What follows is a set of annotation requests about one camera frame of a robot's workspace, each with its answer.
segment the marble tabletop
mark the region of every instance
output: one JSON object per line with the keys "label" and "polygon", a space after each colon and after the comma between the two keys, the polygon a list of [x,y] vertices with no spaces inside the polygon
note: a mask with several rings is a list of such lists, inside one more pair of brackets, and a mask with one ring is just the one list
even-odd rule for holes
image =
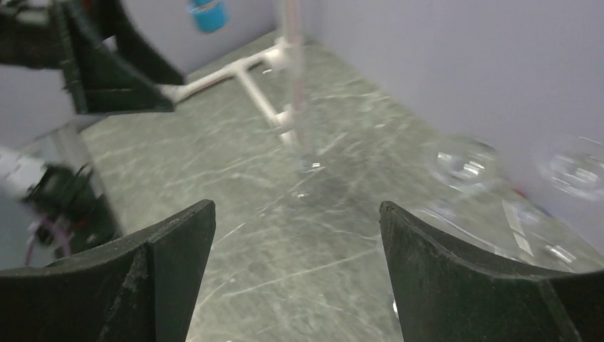
{"label": "marble tabletop", "polygon": [[[268,48],[273,39],[260,38],[190,78]],[[114,116],[83,132],[127,233],[199,200],[216,202],[216,236],[188,341],[402,340],[389,302],[378,209],[384,200],[418,209],[457,196],[422,162],[422,144],[437,133],[317,43],[307,43],[306,60],[313,130],[326,167],[313,180],[311,201],[298,198],[308,184],[235,80],[190,98],[175,113]],[[251,74],[280,108],[283,76],[263,67]],[[450,205],[464,228],[513,249],[502,196],[523,201],[502,187]],[[589,260],[586,268],[604,265],[588,244],[544,219],[549,223],[540,229],[564,236]],[[556,268],[538,256],[531,262]]]}

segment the black mechanical part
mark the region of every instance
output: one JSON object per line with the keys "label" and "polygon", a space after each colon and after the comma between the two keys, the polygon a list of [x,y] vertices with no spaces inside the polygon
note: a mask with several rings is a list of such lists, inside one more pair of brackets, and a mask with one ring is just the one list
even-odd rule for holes
{"label": "black mechanical part", "polygon": [[604,271],[505,259],[391,202],[380,216],[405,342],[604,341]]}
{"label": "black mechanical part", "polygon": [[[0,4],[0,63],[60,69],[78,114],[174,110],[157,88],[184,78],[135,30],[120,0]],[[114,37],[117,51],[103,42]]]}
{"label": "black mechanical part", "polygon": [[[70,222],[73,234],[70,246],[74,254],[122,236],[119,221],[106,195],[97,197],[94,193],[90,184],[91,172],[92,169],[87,167],[73,172],[65,165],[48,165],[40,183],[25,199],[51,219],[63,216]],[[55,255],[62,257],[63,250],[56,249]]]}
{"label": "black mechanical part", "polygon": [[203,200],[45,268],[0,271],[3,341],[185,341],[215,229]]}

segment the wall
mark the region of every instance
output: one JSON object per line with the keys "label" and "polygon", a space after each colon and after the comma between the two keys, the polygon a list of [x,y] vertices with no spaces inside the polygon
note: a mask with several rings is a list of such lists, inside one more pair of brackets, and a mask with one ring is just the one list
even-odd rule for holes
{"label": "wall", "polygon": [[[274,29],[272,0],[225,0],[231,22],[220,31],[196,31],[186,0],[123,0],[131,20],[149,42],[184,73],[190,73]],[[35,0],[43,4],[46,0]],[[56,71],[0,66],[0,144],[18,147],[69,120],[71,100]],[[97,118],[77,118],[81,126]],[[0,269],[19,266],[31,218],[24,209],[0,197]],[[49,255],[34,261],[44,263]]]}
{"label": "wall", "polygon": [[310,0],[309,34],[445,132],[501,152],[509,177],[604,251],[603,206],[580,217],[543,184],[535,146],[604,142],[604,2]]}

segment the gray countertop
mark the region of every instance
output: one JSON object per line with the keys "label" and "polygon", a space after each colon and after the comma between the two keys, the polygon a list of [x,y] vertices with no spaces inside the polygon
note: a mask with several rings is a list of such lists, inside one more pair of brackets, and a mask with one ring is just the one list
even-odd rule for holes
{"label": "gray countertop", "polygon": [[[191,77],[272,42],[272,35],[260,38]],[[237,81],[190,98],[175,113],[114,116],[83,132],[126,232],[199,200],[216,202],[216,236],[190,341],[401,341],[378,246],[378,208],[383,200],[417,209],[456,196],[422,161],[422,144],[436,132],[318,44],[308,43],[306,53],[326,166],[311,202],[297,198],[303,182],[294,160]],[[283,76],[262,67],[251,73],[280,108]],[[451,206],[472,234],[514,250],[502,196],[523,201],[501,187]],[[540,234],[566,244],[584,269],[601,267],[593,248],[543,219]],[[545,256],[528,262],[557,267]]]}

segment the blue object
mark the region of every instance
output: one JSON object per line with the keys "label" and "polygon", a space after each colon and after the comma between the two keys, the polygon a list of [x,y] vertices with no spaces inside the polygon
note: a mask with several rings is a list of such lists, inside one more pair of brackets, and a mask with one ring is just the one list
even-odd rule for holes
{"label": "blue object", "polygon": [[212,33],[229,22],[227,8],[222,0],[192,0],[189,13],[201,32]]}

